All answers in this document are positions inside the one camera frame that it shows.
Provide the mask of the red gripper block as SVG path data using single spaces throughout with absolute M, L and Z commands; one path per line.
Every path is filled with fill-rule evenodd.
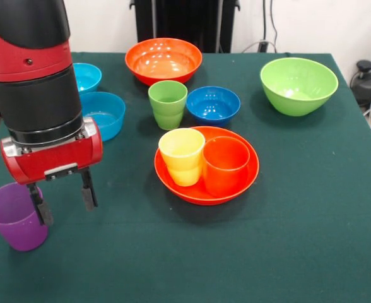
M 91 173 L 86 169 L 99 163 L 103 155 L 101 132 L 93 118 L 85 117 L 79 133 L 66 141 L 52 146 L 26 149 L 29 150 L 28 153 L 11 137 L 3 138 L 0 142 L 3 161 L 17 183 L 27 184 L 41 225 L 49 227 L 53 225 L 54 219 L 35 182 L 80 170 L 83 182 L 81 193 L 86 210 L 92 211 L 98 206 Z

